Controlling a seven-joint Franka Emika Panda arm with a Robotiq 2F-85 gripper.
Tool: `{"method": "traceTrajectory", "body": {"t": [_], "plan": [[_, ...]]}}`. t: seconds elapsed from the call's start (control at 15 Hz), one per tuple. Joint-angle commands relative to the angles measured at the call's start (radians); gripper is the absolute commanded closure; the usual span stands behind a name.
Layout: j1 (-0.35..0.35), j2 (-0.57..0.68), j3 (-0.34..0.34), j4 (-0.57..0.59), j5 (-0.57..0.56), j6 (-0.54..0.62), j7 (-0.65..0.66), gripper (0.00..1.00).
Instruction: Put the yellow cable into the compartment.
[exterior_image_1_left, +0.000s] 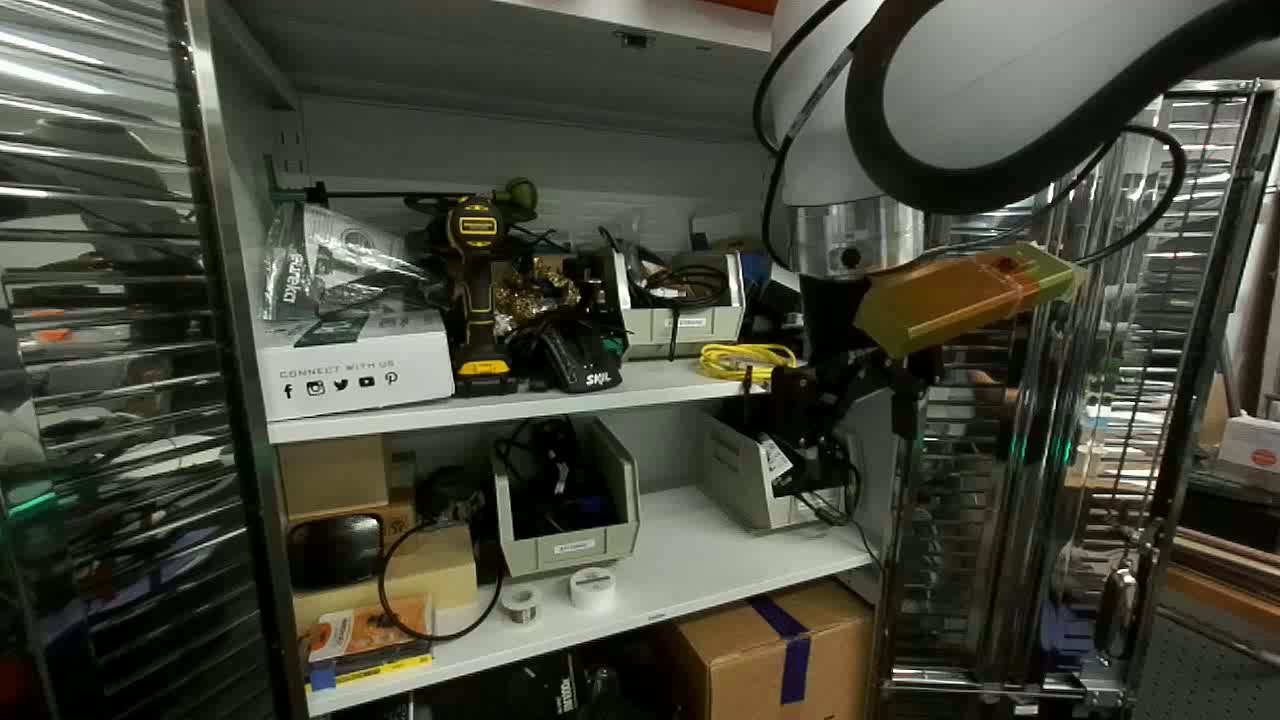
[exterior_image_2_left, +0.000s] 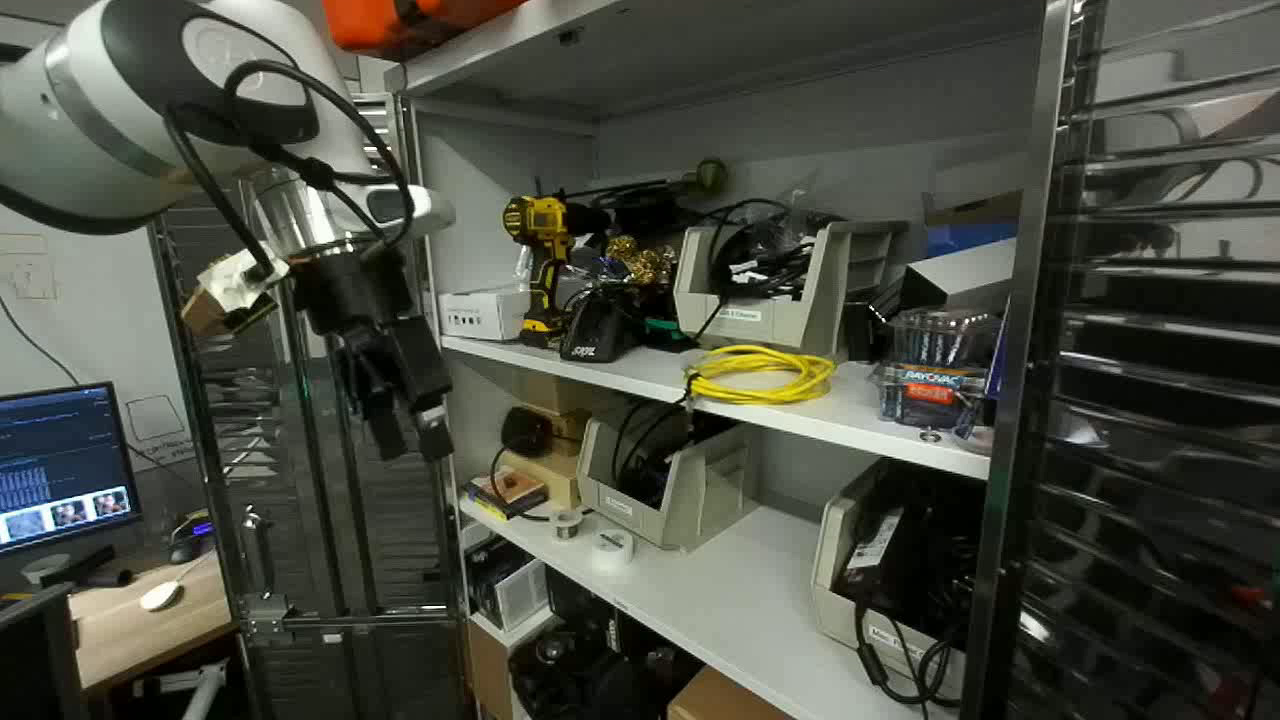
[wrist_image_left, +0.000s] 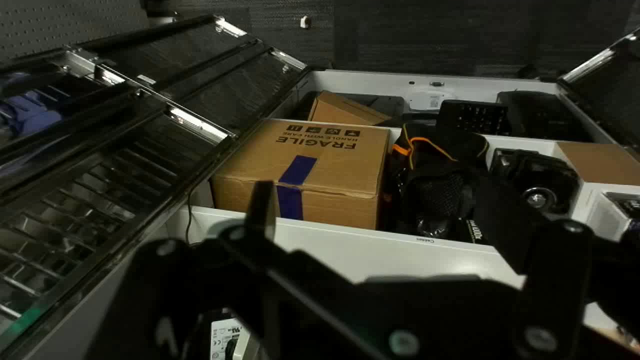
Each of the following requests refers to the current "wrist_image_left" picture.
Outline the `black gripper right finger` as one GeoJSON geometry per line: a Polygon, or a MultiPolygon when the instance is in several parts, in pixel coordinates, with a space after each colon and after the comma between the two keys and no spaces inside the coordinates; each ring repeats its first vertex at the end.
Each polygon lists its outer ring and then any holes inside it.
{"type": "Polygon", "coordinates": [[[534,231],[524,282],[533,313],[581,313],[586,299],[595,231],[557,219],[534,231]]]}

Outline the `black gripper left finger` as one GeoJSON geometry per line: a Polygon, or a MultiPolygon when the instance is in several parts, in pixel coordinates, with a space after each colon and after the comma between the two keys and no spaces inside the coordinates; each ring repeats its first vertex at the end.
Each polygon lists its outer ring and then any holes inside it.
{"type": "Polygon", "coordinates": [[[246,209],[245,228],[253,237],[272,240],[277,235],[277,188],[270,179],[254,183],[251,205],[246,209]]]}

